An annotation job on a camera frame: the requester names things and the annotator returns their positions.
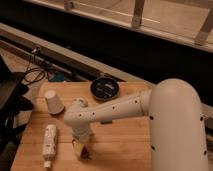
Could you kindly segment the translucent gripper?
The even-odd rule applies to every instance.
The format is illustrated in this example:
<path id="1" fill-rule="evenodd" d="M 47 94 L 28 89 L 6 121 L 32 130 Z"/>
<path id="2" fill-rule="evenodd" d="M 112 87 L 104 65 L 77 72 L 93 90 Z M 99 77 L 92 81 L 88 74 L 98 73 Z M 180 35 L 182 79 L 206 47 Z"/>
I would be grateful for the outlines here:
<path id="1" fill-rule="evenodd" d="M 77 140 L 77 139 L 73 139 L 72 140 L 72 146 L 74 149 L 74 153 L 77 157 L 80 157 L 81 151 L 84 147 L 86 147 L 88 141 L 87 140 Z"/>

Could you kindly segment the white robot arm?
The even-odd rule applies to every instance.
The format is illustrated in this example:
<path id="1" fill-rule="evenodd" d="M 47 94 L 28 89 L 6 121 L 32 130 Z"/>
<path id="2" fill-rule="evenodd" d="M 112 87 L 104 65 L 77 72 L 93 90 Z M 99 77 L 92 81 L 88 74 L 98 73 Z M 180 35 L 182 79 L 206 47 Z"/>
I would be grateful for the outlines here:
<path id="1" fill-rule="evenodd" d="M 152 171 L 209 170 L 201 100 L 194 87 L 181 79 L 166 79 L 147 91 L 91 107 L 76 99 L 64 122 L 74 140 L 84 145 L 92 123 L 143 116 L 150 123 Z"/>

